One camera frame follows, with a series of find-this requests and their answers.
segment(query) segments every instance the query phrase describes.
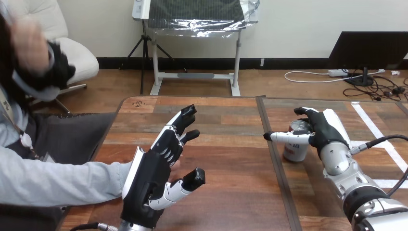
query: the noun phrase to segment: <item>white wall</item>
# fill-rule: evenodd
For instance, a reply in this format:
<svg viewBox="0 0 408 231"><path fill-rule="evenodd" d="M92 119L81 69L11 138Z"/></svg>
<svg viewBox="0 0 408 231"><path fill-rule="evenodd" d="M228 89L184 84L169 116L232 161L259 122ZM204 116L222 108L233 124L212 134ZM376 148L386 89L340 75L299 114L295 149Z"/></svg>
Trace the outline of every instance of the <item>white wall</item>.
<svg viewBox="0 0 408 231"><path fill-rule="evenodd" d="M141 35L133 0L58 0L69 37L97 57L126 57ZM243 58L327 58L341 31L408 31L408 0L261 0ZM233 38L159 37L174 57L233 58ZM134 56L141 57L141 47Z"/></svg>

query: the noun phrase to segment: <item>tripod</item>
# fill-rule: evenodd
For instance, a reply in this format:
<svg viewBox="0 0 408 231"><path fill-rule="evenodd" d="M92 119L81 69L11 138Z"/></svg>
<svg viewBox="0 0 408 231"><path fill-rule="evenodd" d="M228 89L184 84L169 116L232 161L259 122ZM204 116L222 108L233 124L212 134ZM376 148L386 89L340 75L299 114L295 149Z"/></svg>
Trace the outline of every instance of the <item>tripod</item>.
<svg viewBox="0 0 408 231"><path fill-rule="evenodd" d="M143 34L141 35L140 40L138 41L138 43L136 44L136 46L133 48L133 50L130 52L130 54L127 56L126 59L126 64L129 63L129 59L132 56L133 52L135 52L136 48L141 44L141 42L143 41L143 57L141 60L141 80L140 80L140 94L143 94L143 82L144 82L144 65L145 63L147 63L149 61L149 50L147 47L147 42L148 41L152 41L152 38L150 36L147 35L146 33L146 29L144 26L144 21L142 21L142 27L143 27ZM170 58L172 61L174 61L173 57L171 57L171 55L169 55L161 46L159 46L159 44L156 44L156 46L168 57Z"/></svg>

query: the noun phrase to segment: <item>monitor stand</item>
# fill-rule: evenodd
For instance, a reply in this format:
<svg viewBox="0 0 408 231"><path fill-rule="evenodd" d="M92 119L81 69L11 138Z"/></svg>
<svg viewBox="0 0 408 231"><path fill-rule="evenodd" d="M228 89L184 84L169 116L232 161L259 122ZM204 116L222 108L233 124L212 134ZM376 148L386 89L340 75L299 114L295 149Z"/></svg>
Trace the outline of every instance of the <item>monitor stand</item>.
<svg viewBox="0 0 408 231"><path fill-rule="evenodd" d="M361 74L354 73L354 74L348 74L348 77L354 77L354 76L360 76L360 75ZM374 79L368 75L368 68L366 67L363 68L363 76L357 77L357 78L346 79L345 81L349 84L352 84L355 86L361 86L361 87L368 87L374 83Z"/></svg>

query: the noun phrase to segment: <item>white cable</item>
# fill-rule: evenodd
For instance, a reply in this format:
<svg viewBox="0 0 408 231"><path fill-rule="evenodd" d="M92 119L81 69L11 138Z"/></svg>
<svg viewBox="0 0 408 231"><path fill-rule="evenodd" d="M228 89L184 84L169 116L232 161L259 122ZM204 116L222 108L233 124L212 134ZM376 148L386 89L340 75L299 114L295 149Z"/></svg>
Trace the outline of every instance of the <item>white cable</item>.
<svg viewBox="0 0 408 231"><path fill-rule="evenodd" d="M368 75L375 75L375 74L379 74L379 73L383 73L385 72L384 69L380 69L377 72L374 73L368 73ZM349 78L341 78L341 79L335 79L335 80L327 80L327 81L301 81L301 80L293 80L293 79L289 79L286 76L290 73L306 73L306 74L314 74L314 75L320 75L320 76L328 76L329 73L313 73L313 72L307 72L307 71L291 71L285 74L285 79L291 81L291 82L296 82L296 83L331 83L331 82L337 82L337 81L344 81L347 79L352 79L352 78L358 78L361 77L360 76L354 76L354 77L349 77Z"/></svg>

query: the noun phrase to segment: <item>can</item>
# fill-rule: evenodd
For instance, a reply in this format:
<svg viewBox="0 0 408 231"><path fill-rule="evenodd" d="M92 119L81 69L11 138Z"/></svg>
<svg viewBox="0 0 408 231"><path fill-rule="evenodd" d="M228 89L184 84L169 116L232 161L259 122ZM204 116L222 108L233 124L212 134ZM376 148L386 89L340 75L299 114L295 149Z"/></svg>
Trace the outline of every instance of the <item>can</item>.
<svg viewBox="0 0 408 231"><path fill-rule="evenodd" d="M295 120L289 125L289 131L312 132L312 126L303 120ZM306 158L308 147L309 144L285 143L283 157L293 162L303 161Z"/></svg>

